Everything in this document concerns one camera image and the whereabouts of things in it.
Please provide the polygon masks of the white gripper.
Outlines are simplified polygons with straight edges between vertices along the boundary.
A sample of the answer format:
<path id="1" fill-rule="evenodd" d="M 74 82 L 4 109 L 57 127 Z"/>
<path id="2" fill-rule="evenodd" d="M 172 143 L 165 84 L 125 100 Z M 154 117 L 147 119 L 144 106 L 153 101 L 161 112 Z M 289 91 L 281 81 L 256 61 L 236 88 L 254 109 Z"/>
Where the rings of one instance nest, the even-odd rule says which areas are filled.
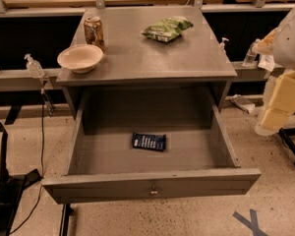
<path id="1" fill-rule="evenodd" d="M 287 70 L 278 78 L 270 77 L 265 84 L 264 106 L 255 132 L 261 136 L 276 134 L 295 112 L 295 70 Z"/>

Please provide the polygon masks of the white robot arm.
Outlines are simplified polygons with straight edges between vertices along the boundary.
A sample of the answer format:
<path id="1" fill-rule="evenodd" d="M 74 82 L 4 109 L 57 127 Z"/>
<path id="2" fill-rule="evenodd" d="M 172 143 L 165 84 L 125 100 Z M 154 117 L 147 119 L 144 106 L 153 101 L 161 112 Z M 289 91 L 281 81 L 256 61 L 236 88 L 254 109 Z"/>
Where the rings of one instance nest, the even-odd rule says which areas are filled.
<path id="1" fill-rule="evenodd" d="M 272 55 L 274 63 L 285 69 L 278 78 L 270 76 L 267 80 L 264 106 L 255 126 L 258 135 L 271 136 L 295 112 L 295 6 L 255 50 L 259 54 Z"/>

